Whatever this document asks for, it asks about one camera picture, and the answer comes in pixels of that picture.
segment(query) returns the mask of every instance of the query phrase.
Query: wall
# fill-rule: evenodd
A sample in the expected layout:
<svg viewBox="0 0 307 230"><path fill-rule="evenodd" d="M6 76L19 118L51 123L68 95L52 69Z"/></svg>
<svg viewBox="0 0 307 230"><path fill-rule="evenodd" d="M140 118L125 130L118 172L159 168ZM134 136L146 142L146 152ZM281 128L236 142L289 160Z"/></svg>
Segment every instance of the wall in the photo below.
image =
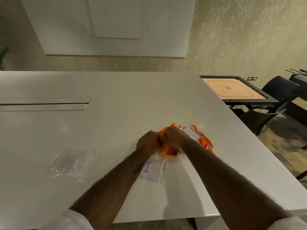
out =
<svg viewBox="0 0 307 230"><path fill-rule="evenodd" d="M20 0L0 0L13 49L6 70L186 71L258 76L262 87L307 68L307 0L197 0L187 57L46 56Z"/></svg>

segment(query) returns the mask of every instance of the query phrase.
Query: chair backrest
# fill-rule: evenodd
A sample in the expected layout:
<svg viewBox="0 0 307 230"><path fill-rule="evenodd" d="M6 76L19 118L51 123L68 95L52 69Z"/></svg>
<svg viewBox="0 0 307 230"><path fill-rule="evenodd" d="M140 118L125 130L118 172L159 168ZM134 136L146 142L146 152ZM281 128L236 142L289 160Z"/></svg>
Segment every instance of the chair backrest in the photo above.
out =
<svg viewBox="0 0 307 230"><path fill-rule="evenodd" d="M286 102L289 99L295 99L296 97L292 96L293 92L299 85L293 81L289 81L286 78L281 76L274 77L270 80L262 90L268 95L277 99L278 101Z"/></svg>
<svg viewBox="0 0 307 230"><path fill-rule="evenodd" d="M259 135L264 125L274 116L285 112L286 109L275 113L263 113L249 110L239 116L239 119L256 135Z"/></svg>

